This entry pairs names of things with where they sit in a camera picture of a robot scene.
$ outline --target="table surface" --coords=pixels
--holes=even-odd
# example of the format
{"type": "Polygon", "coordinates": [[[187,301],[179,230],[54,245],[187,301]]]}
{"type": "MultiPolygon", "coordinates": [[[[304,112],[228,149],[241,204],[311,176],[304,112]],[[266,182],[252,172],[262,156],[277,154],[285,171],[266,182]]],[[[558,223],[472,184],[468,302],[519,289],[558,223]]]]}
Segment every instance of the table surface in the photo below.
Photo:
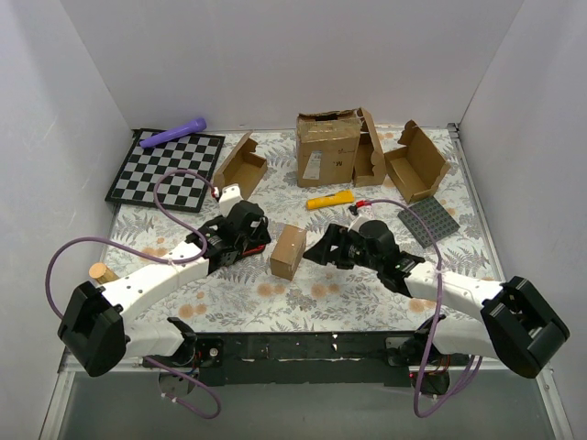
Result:
{"type": "MultiPolygon", "coordinates": [[[[460,230],[439,241],[446,267],[465,275],[493,279],[497,271],[490,260],[480,218],[468,191],[465,172],[447,129],[425,129],[438,150],[450,162],[440,183],[437,199],[459,223],[460,230]]],[[[378,126],[384,151],[398,148],[401,128],[378,126]]],[[[224,134],[225,146],[218,164],[237,145],[242,133],[224,134]]],[[[295,134],[293,131],[255,132],[257,153],[267,158],[269,169],[250,200],[269,217],[273,241],[260,255],[245,258],[230,268],[192,282],[155,303],[138,320],[159,322],[179,316],[196,332],[285,332],[285,331],[374,331],[414,330],[433,313],[434,303],[409,299],[387,291],[374,272],[355,268],[338,270],[302,260],[293,281],[271,275],[269,257],[286,224],[307,230],[307,245],[313,245],[328,224],[352,221],[347,205],[315,211],[305,209],[309,198],[327,195],[351,184],[318,188],[296,185],[295,134]]],[[[390,198],[403,202],[393,182],[352,188],[357,200],[390,198]]],[[[377,218],[387,223],[402,250],[436,261],[430,247],[422,249],[398,219],[399,208],[387,203],[373,206],[377,218]]],[[[218,215],[217,203],[208,196],[199,214],[176,213],[199,227],[218,215]]],[[[122,205],[116,215],[111,238],[155,256],[162,256],[185,239],[187,231],[156,209],[122,205]]],[[[149,264],[147,260],[109,247],[105,263],[119,276],[149,264]]],[[[447,309],[458,319],[466,315],[447,309]]]]}

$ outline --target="cable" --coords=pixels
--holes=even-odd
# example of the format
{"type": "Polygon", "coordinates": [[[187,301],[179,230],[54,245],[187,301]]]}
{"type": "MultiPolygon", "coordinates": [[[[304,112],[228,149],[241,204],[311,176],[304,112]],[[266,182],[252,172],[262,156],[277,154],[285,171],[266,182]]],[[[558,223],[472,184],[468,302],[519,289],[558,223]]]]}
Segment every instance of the cable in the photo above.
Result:
{"type": "Polygon", "coordinates": [[[449,369],[449,367],[450,367],[450,355],[447,355],[447,365],[444,366],[444,368],[442,369],[442,372],[446,373],[447,370],[449,369]]]}
{"type": "MultiPolygon", "coordinates": [[[[159,201],[159,187],[160,187],[161,183],[165,179],[167,179],[168,177],[175,175],[175,174],[189,174],[190,176],[194,176],[195,178],[204,182],[204,184],[207,185],[208,187],[210,187],[210,189],[212,191],[214,190],[214,186],[212,185],[212,183],[210,183],[210,181],[208,181],[206,178],[202,177],[200,174],[198,174],[195,171],[170,170],[161,176],[161,178],[157,181],[157,183],[155,183],[155,188],[153,189],[153,200],[155,202],[155,205],[159,208],[159,210],[166,217],[170,218],[173,222],[177,223],[180,226],[185,227],[187,230],[189,230],[190,232],[193,232],[194,234],[196,234],[198,236],[198,238],[200,238],[200,243],[202,243],[202,249],[200,250],[200,252],[198,252],[197,255],[195,255],[194,257],[190,257],[190,258],[164,259],[164,258],[153,257],[152,255],[146,254],[144,252],[139,252],[138,250],[135,250],[132,247],[121,245],[115,241],[109,240],[107,238],[101,238],[99,236],[82,236],[79,238],[75,238],[71,241],[68,241],[63,246],[61,246],[59,249],[57,249],[55,254],[53,254],[53,257],[51,257],[51,260],[49,261],[49,265],[47,266],[47,273],[45,275],[45,294],[47,296],[47,301],[49,302],[49,306],[50,306],[51,310],[60,319],[63,319],[63,313],[60,312],[60,310],[57,308],[57,305],[55,304],[55,301],[53,300],[53,295],[51,293],[51,288],[50,288],[51,273],[53,272],[53,267],[55,266],[55,263],[57,262],[57,258],[66,249],[70,248],[73,245],[76,245],[78,243],[87,243],[87,242],[102,243],[102,244],[105,244],[108,246],[112,246],[114,248],[124,250],[125,252],[136,255],[138,257],[148,259],[149,261],[154,261],[156,263],[160,263],[160,264],[187,264],[187,263],[191,263],[193,261],[196,261],[197,259],[199,259],[200,257],[202,257],[204,255],[204,253],[207,250],[208,244],[207,244],[205,237],[202,235],[202,233],[200,231],[198,231],[197,229],[195,229],[193,226],[188,225],[187,223],[185,223],[182,220],[180,220],[179,218],[177,218],[175,215],[171,214],[169,211],[167,211],[167,209],[165,209],[161,205],[161,202],[159,201]]],[[[158,367],[160,369],[165,369],[165,370],[169,371],[171,374],[176,375],[176,376],[180,376],[186,380],[189,380],[193,384],[195,384],[196,386],[203,389],[205,392],[207,392],[210,395],[210,397],[212,397],[212,399],[215,400],[216,411],[211,414],[206,413],[206,412],[203,412],[202,410],[194,407],[192,404],[188,403],[187,401],[184,401],[184,400],[179,399],[179,398],[172,396],[172,395],[164,394],[166,397],[170,398],[172,400],[172,402],[179,403],[183,407],[190,410],[192,413],[195,413],[204,419],[214,419],[215,417],[217,417],[220,414],[220,412],[222,411],[222,404],[220,402],[220,398],[218,397],[218,395],[216,394],[215,391],[213,391],[212,389],[210,389],[209,387],[204,385],[204,383],[200,382],[199,380],[194,379],[193,377],[188,376],[186,374],[183,374],[181,371],[179,371],[175,368],[167,367],[166,365],[161,364],[160,362],[153,359],[152,357],[144,356],[143,358],[146,359],[150,364],[154,365],[155,367],[158,367]]]]}
{"type": "Polygon", "coordinates": [[[471,357],[469,359],[469,363],[467,364],[467,367],[465,367],[465,369],[463,370],[463,372],[460,374],[459,378],[457,379],[457,383],[449,391],[447,391],[446,394],[444,394],[440,399],[438,399],[437,403],[434,406],[432,406],[431,408],[427,409],[424,412],[420,412],[420,405],[419,404],[420,404],[420,394],[422,391],[422,380],[424,379],[424,374],[426,372],[426,363],[428,361],[428,356],[430,355],[430,349],[432,348],[432,341],[434,340],[434,334],[437,331],[438,319],[440,317],[440,308],[442,307],[442,296],[443,296],[442,254],[440,253],[440,249],[438,248],[438,244],[437,244],[436,240],[434,239],[434,237],[432,236],[430,229],[428,229],[428,227],[426,226],[426,223],[424,223],[424,220],[422,220],[422,218],[420,218],[420,216],[416,212],[411,210],[409,207],[407,207],[403,203],[399,203],[399,202],[396,202],[396,201],[390,200],[390,199],[374,199],[374,200],[366,200],[363,202],[364,202],[363,205],[395,204],[396,206],[399,206],[400,208],[405,209],[405,211],[410,213],[420,223],[420,225],[422,225],[422,227],[426,230],[426,233],[428,234],[428,236],[430,237],[430,240],[432,241],[432,246],[434,247],[434,250],[437,253],[437,257],[438,257],[438,262],[437,262],[437,272],[438,272],[438,275],[437,275],[437,279],[438,279],[438,281],[437,281],[437,305],[434,310],[434,315],[432,317],[432,324],[430,326],[430,333],[428,334],[428,339],[426,340],[426,345],[424,346],[424,354],[422,356],[422,361],[420,362],[420,367],[418,369],[418,376],[415,380],[415,391],[414,391],[414,414],[417,417],[425,418],[425,417],[428,417],[429,415],[433,414],[442,405],[444,405],[450,396],[455,395],[455,394],[463,391],[471,383],[471,381],[473,380],[473,378],[477,375],[477,372],[479,371],[479,368],[482,363],[482,357],[479,357],[479,360],[477,361],[477,365],[475,366],[475,369],[473,370],[473,372],[471,374],[469,374],[469,371],[471,370],[471,367],[472,367],[473,361],[474,361],[474,357],[471,357]]]}
{"type": "Polygon", "coordinates": [[[202,182],[204,182],[204,184],[206,184],[210,188],[214,188],[214,186],[212,185],[212,183],[210,183],[210,181],[208,181],[207,179],[205,179],[204,177],[202,177],[201,175],[199,175],[195,171],[171,170],[161,176],[161,178],[157,181],[157,183],[155,183],[155,188],[153,189],[153,199],[155,201],[155,205],[157,205],[159,210],[165,216],[170,218],[173,222],[177,223],[180,226],[185,227],[187,230],[189,230],[190,232],[193,232],[194,234],[196,234],[198,236],[198,238],[200,238],[200,243],[202,243],[202,249],[200,250],[200,252],[198,252],[197,255],[195,255],[194,257],[169,260],[169,259],[165,259],[165,258],[153,257],[152,255],[145,254],[144,252],[140,252],[138,250],[135,250],[132,247],[121,245],[115,241],[109,240],[107,238],[101,238],[99,236],[81,236],[79,238],[75,238],[74,240],[68,241],[63,246],[61,246],[59,249],[57,249],[55,254],[53,254],[53,257],[51,257],[51,260],[49,261],[49,265],[47,266],[47,273],[45,274],[45,294],[47,296],[47,301],[49,302],[49,306],[50,306],[51,310],[59,317],[59,319],[63,319],[63,313],[60,312],[60,310],[57,308],[57,305],[55,305],[55,302],[53,301],[53,295],[51,293],[51,288],[50,288],[51,273],[53,272],[53,267],[55,266],[55,262],[57,261],[57,258],[63,253],[63,251],[65,251],[66,249],[70,248],[73,245],[76,245],[78,243],[87,243],[87,242],[102,243],[104,245],[108,245],[108,246],[112,246],[114,248],[118,248],[120,250],[124,250],[125,252],[128,252],[129,254],[133,254],[133,255],[136,255],[136,256],[141,257],[143,259],[148,259],[149,261],[154,261],[154,262],[160,263],[160,264],[187,264],[187,263],[191,263],[193,261],[196,261],[197,259],[199,259],[200,257],[202,257],[204,255],[204,253],[207,250],[207,246],[208,246],[208,243],[207,243],[205,237],[196,228],[194,228],[191,225],[188,225],[187,223],[183,222],[182,220],[177,218],[175,215],[173,215],[169,211],[167,211],[167,209],[165,209],[161,205],[161,202],[159,201],[158,190],[159,190],[161,183],[165,179],[167,179],[168,177],[175,175],[175,174],[189,174],[189,175],[194,176],[195,178],[201,180],[202,182]]]}
{"type": "Polygon", "coordinates": [[[180,378],[184,378],[186,380],[189,380],[190,382],[195,384],[196,387],[200,387],[202,390],[207,392],[208,395],[212,399],[214,399],[214,401],[216,402],[216,411],[213,413],[203,412],[199,408],[196,408],[195,406],[193,406],[191,403],[188,403],[187,401],[185,401],[183,399],[175,397],[172,394],[163,393],[165,395],[165,397],[169,398],[172,402],[179,403],[180,405],[187,408],[192,413],[199,415],[203,419],[214,419],[220,414],[220,412],[222,411],[222,402],[220,401],[220,397],[218,396],[218,394],[216,394],[216,392],[214,390],[212,390],[210,387],[208,387],[207,385],[204,385],[204,383],[202,383],[198,379],[194,379],[192,376],[188,376],[187,374],[183,374],[181,371],[178,371],[175,368],[170,368],[164,364],[161,364],[159,361],[153,359],[150,356],[143,356],[143,359],[147,360],[150,364],[154,365],[155,367],[157,367],[159,369],[165,369],[175,376],[179,376],[180,378]]]}

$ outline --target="checkered board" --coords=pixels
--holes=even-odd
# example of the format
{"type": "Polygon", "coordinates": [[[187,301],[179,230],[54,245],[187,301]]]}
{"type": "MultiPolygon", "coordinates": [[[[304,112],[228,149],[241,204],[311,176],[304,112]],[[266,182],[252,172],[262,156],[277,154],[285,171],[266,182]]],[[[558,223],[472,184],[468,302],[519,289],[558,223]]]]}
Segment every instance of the checkered board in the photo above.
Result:
{"type": "MultiPolygon", "coordinates": [[[[196,171],[212,180],[224,137],[198,134],[181,137],[156,148],[143,149],[138,145],[141,140],[160,132],[146,128],[135,130],[130,151],[105,198],[107,202],[155,207],[155,183],[167,171],[178,168],[196,171]]],[[[167,209],[197,213],[206,193],[204,183],[195,177],[170,176],[159,187],[159,200],[167,209]]]]}

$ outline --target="purple object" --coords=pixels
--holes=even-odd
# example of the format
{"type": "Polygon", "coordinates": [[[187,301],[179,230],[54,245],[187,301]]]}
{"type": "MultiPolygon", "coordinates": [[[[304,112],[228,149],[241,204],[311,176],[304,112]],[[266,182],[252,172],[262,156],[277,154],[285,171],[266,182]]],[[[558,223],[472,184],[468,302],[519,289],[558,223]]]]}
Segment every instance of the purple object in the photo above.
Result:
{"type": "Polygon", "coordinates": [[[170,140],[182,138],[183,136],[191,135],[192,133],[204,131],[205,128],[205,120],[202,117],[198,117],[193,121],[188,122],[187,124],[177,126],[171,130],[163,131],[158,135],[151,136],[148,139],[141,140],[139,145],[144,149],[152,149],[153,147],[157,147],[163,142],[168,142],[170,140]]]}

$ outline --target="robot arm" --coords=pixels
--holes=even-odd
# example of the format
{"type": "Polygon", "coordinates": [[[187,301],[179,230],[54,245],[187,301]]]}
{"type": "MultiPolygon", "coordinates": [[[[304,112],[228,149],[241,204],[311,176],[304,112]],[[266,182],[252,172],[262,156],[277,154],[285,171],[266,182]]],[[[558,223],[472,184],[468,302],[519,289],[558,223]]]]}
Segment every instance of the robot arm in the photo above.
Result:
{"type": "MultiPolygon", "coordinates": [[[[271,242],[267,217],[256,204],[242,200],[238,186],[226,187],[221,215],[198,230],[206,238],[204,255],[187,264],[149,264],[125,278],[95,287],[87,281],[72,294],[58,335],[90,376],[100,376],[122,358],[155,355],[182,366],[194,357],[195,334],[178,318],[136,323],[154,303],[181,286],[261,253],[271,242]]],[[[188,259],[203,247],[195,234],[165,258],[188,259]]]]}
{"type": "MultiPolygon", "coordinates": [[[[304,258],[322,265],[331,263],[339,269],[362,266],[375,270],[377,278],[392,292],[430,301],[437,298],[436,267],[401,251],[380,220],[360,216],[349,228],[330,225],[304,258]]],[[[441,315],[443,320],[434,338],[437,355],[499,358],[515,373],[534,378],[570,336],[567,326],[528,280],[513,277],[499,283],[443,272],[442,282],[443,305],[474,321],[441,315]]],[[[404,355],[400,347],[399,358],[413,362],[414,352],[421,354],[419,348],[424,346],[429,326],[430,320],[415,332],[415,340],[408,342],[409,355],[404,355]]]]}

